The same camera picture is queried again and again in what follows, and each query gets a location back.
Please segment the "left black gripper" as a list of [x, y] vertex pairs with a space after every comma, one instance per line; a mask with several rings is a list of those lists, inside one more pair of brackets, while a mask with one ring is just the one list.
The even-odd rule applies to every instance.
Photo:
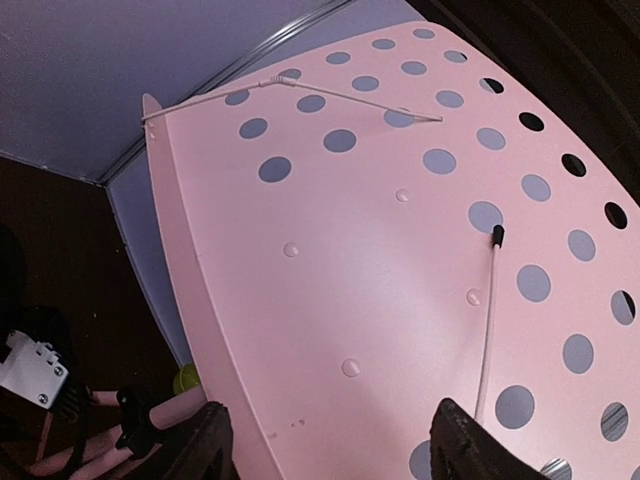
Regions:
[[[1, 478], [69, 479], [80, 468], [87, 448], [91, 402], [91, 392], [85, 385], [65, 384], [50, 411], [43, 417], [44, 423], [38, 431], [24, 426], [18, 419], [1, 410]], [[48, 438], [46, 433], [46, 426], [50, 426], [47, 422], [48, 417], [60, 417], [68, 424], [75, 426], [75, 441], [71, 447], [71, 453], [64, 455], [61, 467], [54, 467], [52, 473], [34, 474], [26, 465], [12, 458], [5, 445], [10, 442], [40, 445]]]

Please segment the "pink music stand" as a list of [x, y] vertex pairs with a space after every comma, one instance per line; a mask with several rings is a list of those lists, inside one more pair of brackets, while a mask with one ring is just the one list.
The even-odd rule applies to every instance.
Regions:
[[422, 479], [445, 397], [535, 471], [638, 477], [638, 205], [487, 56], [412, 21], [142, 122], [242, 478]]

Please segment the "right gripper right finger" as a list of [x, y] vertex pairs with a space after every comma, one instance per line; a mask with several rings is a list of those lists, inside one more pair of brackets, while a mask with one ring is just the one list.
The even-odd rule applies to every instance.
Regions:
[[438, 404], [430, 428], [435, 480], [526, 480], [543, 475], [517, 458], [453, 399]]

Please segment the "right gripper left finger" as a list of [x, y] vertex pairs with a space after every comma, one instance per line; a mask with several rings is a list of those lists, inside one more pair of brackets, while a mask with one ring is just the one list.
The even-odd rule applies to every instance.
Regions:
[[229, 479], [232, 470], [233, 430], [228, 409], [206, 403], [177, 427], [163, 447], [161, 479]]

